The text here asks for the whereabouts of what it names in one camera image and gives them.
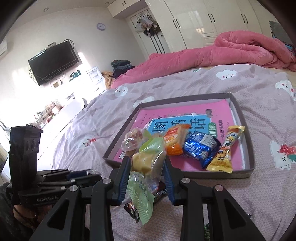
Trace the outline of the left hand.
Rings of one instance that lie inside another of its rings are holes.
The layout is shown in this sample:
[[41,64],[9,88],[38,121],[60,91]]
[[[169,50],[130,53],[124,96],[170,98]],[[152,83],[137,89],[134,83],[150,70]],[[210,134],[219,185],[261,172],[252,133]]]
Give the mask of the left hand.
[[13,214],[19,222],[35,230],[52,207],[52,205],[47,205],[28,208],[23,205],[14,205]]

